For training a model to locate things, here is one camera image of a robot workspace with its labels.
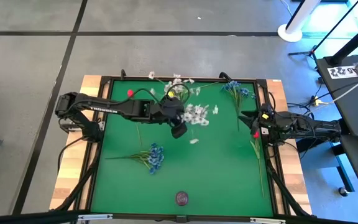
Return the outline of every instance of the red object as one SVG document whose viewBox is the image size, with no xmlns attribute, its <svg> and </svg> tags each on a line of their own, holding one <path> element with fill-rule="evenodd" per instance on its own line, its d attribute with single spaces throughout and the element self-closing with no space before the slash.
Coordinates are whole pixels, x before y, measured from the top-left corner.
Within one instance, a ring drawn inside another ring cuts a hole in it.
<svg viewBox="0 0 358 224">
<path fill-rule="evenodd" d="M 257 139 L 257 138 L 259 138 L 259 132 L 258 131 L 254 134 L 254 139 Z"/>
<path fill-rule="evenodd" d="M 179 191 L 175 197 L 175 201 L 179 206 L 185 206 L 189 202 L 189 195 L 184 191 Z"/>
<path fill-rule="evenodd" d="M 134 91 L 133 90 L 128 90 L 127 95 L 128 95 L 128 97 L 133 97 L 134 96 Z"/>
</svg>

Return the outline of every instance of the green board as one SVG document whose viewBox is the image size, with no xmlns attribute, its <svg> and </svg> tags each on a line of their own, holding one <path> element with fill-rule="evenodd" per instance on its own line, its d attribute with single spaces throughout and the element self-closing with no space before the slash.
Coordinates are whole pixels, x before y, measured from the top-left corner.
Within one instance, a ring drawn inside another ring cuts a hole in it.
<svg viewBox="0 0 358 224">
<path fill-rule="evenodd" d="M 207 84 L 194 83 L 190 87 Z M 249 128 L 240 123 L 240 131 L 237 130 L 234 104 L 230 94 L 221 91 L 222 85 L 206 86 L 198 96 L 190 97 L 187 103 L 209 105 L 211 111 L 217 105 L 219 113 L 209 111 L 208 126 L 187 124 L 187 133 L 178 139 L 172 137 L 167 124 L 140 124 L 109 115 L 91 212 L 271 217 L 264 161 L 261 160 L 262 196 L 259 164 L 249 142 Z M 254 90 L 253 84 L 241 87 Z M 128 90 L 139 88 L 154 88 L 160 98 L 164 86 L 158 81 L 114 81 L 112 99 L 124 100 Z M 139 92 L 135 99 L 140 98 L 151 97 Z M 244 99 L 242 109 L 255 110 L 256 100 Z M 190 144 L 194 138 L 200 141 Z M 105 159 L 149 150 L 154 142 L 165 149 L 162 167 L 154 175 L 136 161 Z M 188 204 L 182 207 L 175 202 L 179 191 L 185 191 L 189 197 Z"/>
</svg>

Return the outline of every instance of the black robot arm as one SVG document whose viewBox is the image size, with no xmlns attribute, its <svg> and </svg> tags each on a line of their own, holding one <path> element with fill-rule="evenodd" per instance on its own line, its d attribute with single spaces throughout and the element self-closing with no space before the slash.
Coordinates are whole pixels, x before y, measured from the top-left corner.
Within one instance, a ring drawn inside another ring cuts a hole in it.
<svg viewBox="0 0 358 224">
<path fill-rule="evenodd" d="M 70 119 L 81 128 L 85 140 L 98 142 L 102 136 L 99 124 L 88 120 L 81 112 L 83 110 L 118 114 L 125 119 L 140 123 L 167 123 L 172 127 L 174 138 L 179 138 L 187 131 L 186 124 L 181 120 L 181 115 L 184 113 L 183 103 L 176 97 L 164 96 L 159 102 L 154 102 L 154 100 L 132 98 L 114 101 L 74 92 L 59 96 L 55 114 L 60 119 Z"/>
</svg>

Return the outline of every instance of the wooden table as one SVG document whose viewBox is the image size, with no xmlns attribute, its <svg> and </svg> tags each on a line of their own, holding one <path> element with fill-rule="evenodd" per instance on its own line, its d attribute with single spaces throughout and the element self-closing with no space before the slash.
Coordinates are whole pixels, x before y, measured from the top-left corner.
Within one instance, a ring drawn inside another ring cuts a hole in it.
<svg viewBox="0 0 358 224">
<path fill-rule="evenodd" d="M 100 75 L 85 75 L 81 86 L 80 93 L 87 94 L 89 96 L 97 96 L 99 92 L 99 86 L 102 76 Z M 287 101 L 285 99 L 283 85 L 281 80 L 266 80 L 268 90 L 273 93 L 276 101 L 277 111 L 287 111 Z M 107 91 L 103 91 L 102 97 L 107 97 Z M 260 102 L 264 102 L 264 95 L 262 88 L 259 88 Z M 83 111 L 88 119 L 92 119 L 93 111 Z M 70 132 L 67 139 L 67 144 L 80 138 L 82 133 L 80 131 Z M 287 140 L 289 143 L 296 146 L 295 140 Z M 84 161 L 86 149 L 86 141 L 79 141 L 76 144 L 69 147 L 63 155 L 62 163 L 60 166 L 60 172 L 58 173 L 57 181 L 55 184 L 55 190 L 53 191 L 52 201 L 50 208 L 58 207 L 64 199 L 70 194 L 80 178 L 81 169 Z M 93 159 L 94 151 L 96 150 L 96 144 L 91 146 L 90 160 Z M 295 200 L 301 205 L 301 207 L 308 213 L 311 213 L 311 207 L 309 203 L 308 194 L 306 191 L 305 180 L 303 178 L 302 168 L 298 152 L 290 145 L 283 145 L 279 147 L 279 155 L 282 163 L 282 171 L 284 176 L 285 185 L 291 192 Z M 87 198 L 89 183 L 84 187 L 81 201 L 79 204 L 80 209 L 85 208 L 85 202 Z M 279 214 L 284 214 L 284 206 L 282 196 L 279 188 L 275 185 L 275 194 L 277 201 L 277 208 Z"/>
</svg>

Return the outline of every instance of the gray floor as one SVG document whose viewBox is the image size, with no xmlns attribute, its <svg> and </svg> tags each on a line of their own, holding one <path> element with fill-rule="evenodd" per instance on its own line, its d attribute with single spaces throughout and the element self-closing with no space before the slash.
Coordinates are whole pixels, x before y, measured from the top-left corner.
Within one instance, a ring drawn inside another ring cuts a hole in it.
<svg viewBox="0 0 358 224">
<path fill-rule="evenodd" d="M 80 4 L 80 0 L 48 4 L 0 1 L 0 30 L 72 30 Z M 290 2 L 290 7 L 294 12 L 297 3 Z M 316 12 L 327 7 L 323 4 Z M 346 9 L 343 4 L 334 8 L 337 14 L 327 15 L 329 21 L 342 16 Z M 89 1 L 80 30 L 275 32 L 289 18 L 279 0 L 99 0 Z M 307 32 L 328 31 L 313 20 L 307 24 Z M 355 31 L 354 22 L 349 21 L 348 28 Z M 77 37 L 60 93 L 78 91 L 83 75 L 118 75 L 122 68 L 128 75 L 147 75 L 154 70 L 156 75 L 191 77 L 216 77 L 225 71 L 236 78 L 281 79 L 287 101 L 304 102 L 318 89 L 315 64 L 308 57 L 291 58 L 287 53 L 309 50 L 319 41 L 303 39 L 290 44 L 278 37 Z M 347 41 L 328 39 L 317 51 L 318 57 L 332 55 Z M 4 139 L 0 146 L 0 215 L 7 214 L 11 206 L 67 43 L 68 37 L 0 37 L 0 138 Z M 326 92 L 322 87 L 320 93 Z M 316 113 L 317 119 L 338 116 L 333 106 Z M 53 117 L 24 212 L 48 209 L 57 156 L 66 137 Z M 305 179 L 315 215 L 358 222 L 358 206 L 352 207 L 358 204 L 357 186 L 352 197 L 342 198 L 333 192 L 342 185 L 333 170 L 305 170 Z"/>
</svg>

